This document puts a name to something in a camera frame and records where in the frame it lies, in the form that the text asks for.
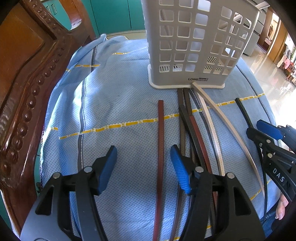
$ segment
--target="plastic basket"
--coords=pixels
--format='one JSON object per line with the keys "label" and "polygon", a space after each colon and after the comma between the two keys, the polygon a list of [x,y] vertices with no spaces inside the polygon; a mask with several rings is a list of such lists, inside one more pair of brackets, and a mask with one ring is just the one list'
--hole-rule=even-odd
{"label": "plastic basket", "polygon": [[156,89],[223,88],[259,10],[247,0],[141,0],[149,83]]}

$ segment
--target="dotted fabric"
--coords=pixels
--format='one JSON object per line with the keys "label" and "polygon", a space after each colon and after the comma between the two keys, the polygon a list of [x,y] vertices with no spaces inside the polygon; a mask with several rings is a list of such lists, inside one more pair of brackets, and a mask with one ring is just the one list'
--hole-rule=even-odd
{"label": "dotted fabric", "polygon": [[[100,65],[75,67],[76,65]],[[92,165],[96,158],[105,156],[111,145],[118,150],[117,163],[107,189],[95,197],[98,213],[110,241],[152,240],[157,181],[158,122],[139,123],[65,139],[59,137],[111,124],[157,118],[157,102],[164,100],[165,115],[178,113],[176,90],[155,90],[148,83],[148,49],[146,40],[126,40],[116,37],[107,40],[105,35],[80,48],[72,57],[68,70],[54,88],[47,108],[45,132],[41,149],[41,180],[43,185],[54,172],[63,175],[77,173]],[[242,59],[239,67],[255,88],[263,91]],[[254,96],[254,90],[245,76],[234,68],[223,90],[205,90],[216,102],[232,101],[236,97]],[[265,96],[261,96],[273,124],[274,117]],[[257,120],[269,121],[258,98],[243,101],[255,125]],[[236,104],[221,106],[246,143],[261,173],[255,145],[246,136],[247,124]],[[220,118],[210,110],[222,149],[226,172],[233,172],[259,215],[263,215],[264,200],[255,174],[240,146]],[[215,154],[199,112],[194,117],[200,128],[213,173],[218,174]],[[177,198],[177,177],[170,160],[170,148],[179,145],[179,117],[165,120],[165,153],[163,175],[163,213],[159,240],[170,237]],[[189,138],[186,138],[189,156]],[[268,208],[278,199],[279,190],[268,185]],[[181,217],[176,237],[181,235],[189,207],[189,197],[183,195]],[[74,221],[79,228],[75,194],[71,194]]]}

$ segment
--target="wooden chair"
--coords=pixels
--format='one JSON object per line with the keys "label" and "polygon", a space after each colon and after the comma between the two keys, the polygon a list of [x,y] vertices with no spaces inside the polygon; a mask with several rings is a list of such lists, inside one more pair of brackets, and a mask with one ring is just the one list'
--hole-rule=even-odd
{"label": "wooden chair", "polygon": [[80,0],[60,0],[72,30],[39,0],[20,0],[0,25],[0,189],[17,234],[36,200],[34,165],[48,100],[73,53],[95,39]]}

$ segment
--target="black cable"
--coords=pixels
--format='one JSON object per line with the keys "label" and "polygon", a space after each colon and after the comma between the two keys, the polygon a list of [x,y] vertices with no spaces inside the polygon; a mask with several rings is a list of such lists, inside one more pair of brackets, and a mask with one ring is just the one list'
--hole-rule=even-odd
{"label": "black cable", "polygon": [[[242,115],[244,116],[244,119],[246,120],[246,123],[248,124],[248,127],[254,128],[251,119],[246,111],[246,109],[244,108],[242,102],[240,101],[239,98],[235,99],[236,104],[238,105]],[[256,148],[257,148],[257,152],[259,155],[259,159],[260,159],[260,164],[261,164],[261,170],[262,170],[262,174],[263,174],[263,183],[264,183],[264,216],[263,216],[263,222],[265,222],[266,220],[266,212],[267,212],[267,179],[266,179],[266,173],[263,169],[263,155],[262,155],[262,151],[261,148],[259,146],[257,146],[255,144]]]}

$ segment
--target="silver bolt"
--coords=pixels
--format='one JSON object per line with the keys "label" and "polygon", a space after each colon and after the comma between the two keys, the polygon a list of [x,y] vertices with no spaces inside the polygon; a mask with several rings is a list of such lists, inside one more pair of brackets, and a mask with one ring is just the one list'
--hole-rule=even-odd
{"label": "silver bolt", "polygon": [[234,179],[235,175],[232,172],[227,173],[227,177],[230,179]]}
{"label": "silver bolt", "polygon": [[55,172],[53,175],[52,175],[52,177],[54,178],[54,179],[57,179],[57,178],[59,178],[61,176],[61,174],[59,173],[59,172]]}
{"label": "silver bolt", "polygon": [[85,168],[84,168],[84,171],[85,171],[86,173],[90,173],[90,172],[92,171],[92,167],[85,167]]}
{"label": "silver bolt", "polygon": [[195,171],[198,173],[202,173],[203,172],[203,168],[202,167],[196,167]]}

